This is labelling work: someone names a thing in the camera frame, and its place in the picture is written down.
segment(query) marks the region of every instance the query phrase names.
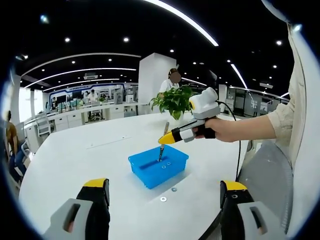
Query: black cable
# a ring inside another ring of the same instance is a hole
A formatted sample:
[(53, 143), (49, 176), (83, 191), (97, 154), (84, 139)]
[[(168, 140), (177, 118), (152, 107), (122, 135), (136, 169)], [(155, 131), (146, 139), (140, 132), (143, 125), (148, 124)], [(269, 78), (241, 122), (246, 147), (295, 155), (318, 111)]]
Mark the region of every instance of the black cable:
[[(223, 101), (217, 101), (217, 103), (220, 104), (224, 104), (226, 105), (226, 107), (228, 108), (228, 110), (230, 111), (230, 113), (232, 114), (233, 118), (235, 121), (237, 121), (234, 113), (231, 111), (231, 108)], [(235, 175), (235, 181), (238, 181), (238, 171), (239, 171), (239, 165), (240, 165), (240, 154), (241, 154), (241, 141), (239, 140), (239, 155), (238, 155), (238, 163), (236, 166), (236, 175)]]

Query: round white table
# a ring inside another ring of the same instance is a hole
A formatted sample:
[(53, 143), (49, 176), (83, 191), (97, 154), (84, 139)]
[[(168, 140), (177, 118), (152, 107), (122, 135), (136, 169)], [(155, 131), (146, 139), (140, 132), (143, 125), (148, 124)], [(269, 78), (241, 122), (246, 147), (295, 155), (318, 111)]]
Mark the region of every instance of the round white table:
[[(191, 118), (187, 113), (184, 121)], [(195, 139), (171, 145), (189, 155), (185, 171), (148, 189), (132, 173), (128, 157), (158, 147), (167, 119), (155, 113), (51, 134), (30, 163), (19, 194), (34, 228), (43, 234), (51, 215), (76, 198), (85, 182), (108, 178), (110, 240), (197, 240), (220, 211), (220, 181), (235, 179), (239, 142)], [(247, 145), (242, 141), (240, 166)]]

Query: green plant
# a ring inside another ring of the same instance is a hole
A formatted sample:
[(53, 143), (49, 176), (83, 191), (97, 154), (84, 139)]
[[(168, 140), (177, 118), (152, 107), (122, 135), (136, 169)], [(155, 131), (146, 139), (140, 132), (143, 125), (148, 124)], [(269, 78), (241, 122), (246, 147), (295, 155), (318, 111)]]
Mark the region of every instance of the green plant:
[(170, 115), (178, 120), (181, 112), (190, 111), (189, 98), (193, 95), (192, 89), (188, 85), (183, 85), (179, 88), (171, 88), (164, 93), (158, 93), (156, 97), (152, 98), (149, 102), (151, 110), (154, 106), (159, 106), (160, 113), (164, 110), (169, 110)]

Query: black ceiling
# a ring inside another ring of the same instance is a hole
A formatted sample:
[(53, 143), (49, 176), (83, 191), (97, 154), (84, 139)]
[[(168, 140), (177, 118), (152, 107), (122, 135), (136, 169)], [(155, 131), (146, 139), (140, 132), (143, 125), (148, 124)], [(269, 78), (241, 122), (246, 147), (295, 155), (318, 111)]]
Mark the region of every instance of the black ceiling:
[[(26, 13), (28, 20), (24, 23), (26, 27), (21, 33), (21, 47), (17, 55), (28, 55), (28, 59), (15, 61), (16, 72), (22, 75), (45, 62), (76, 54), (122, 53), (139, 55), (141, 58), (79, 56), (46, 64), (27, 75), (40, 80), (80, 69), (129, 68), (137, 71), (95, 72), (102, 75), (100, 79), (121, 78), (120, 74), (123, 74), (127, 76), (126, 79), (138, 82), (139, 61), (155, 52), (176, 58), (181, 75), (201, 83), (207, 83), (204, 68), (209, 68), (221, 77), (220, 83), (228, 82), (227, 85), (243, 87), (227, 62), (231, 60), (249, 89), (264, 91), (265, 88), (259, 86), (262, 82), (273, 85), (272, 90), (266, 90), (268, 93), (282, 95), (288, 91), (294, 61), (287, 26), (273, 16), (260, 0), (163, 2), (197, 22), (219, 46), (213, 46), (181, 18), (143, 0), (44, 1)], [(41, 15), (48, 17), (48, 24), (40, 22)], [(66, 43), (65, 37), (69, 37), (70, 42)], [(124, 37), (129, 37), (130, 41), (124, 43)], [(282, 41), (281, 46), (276, 44), (278, 40)], [(43, 88), (40, 82), (32, 85), (32, 88), (45, 90), (49, 85), (55, 87), (81, 81), (84, 73), (81, 71), (52, 77), (43, 81), (46, 83)], [(23, 80), (21, 85), (25, 87), (30, 83)]]

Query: blue plastic container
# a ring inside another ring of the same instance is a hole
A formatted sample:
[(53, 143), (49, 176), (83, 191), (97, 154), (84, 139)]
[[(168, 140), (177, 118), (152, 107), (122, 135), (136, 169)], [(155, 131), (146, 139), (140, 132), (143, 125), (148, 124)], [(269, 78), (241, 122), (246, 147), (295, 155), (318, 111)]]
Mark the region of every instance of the blue plastic container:
[(186, 168), (189, 156), (183, 152), (166, 145), (159, 159), (160, 147), (150, 149), (129, 156), (132, 172), (144, 183), (148, 189), (162, 184)]

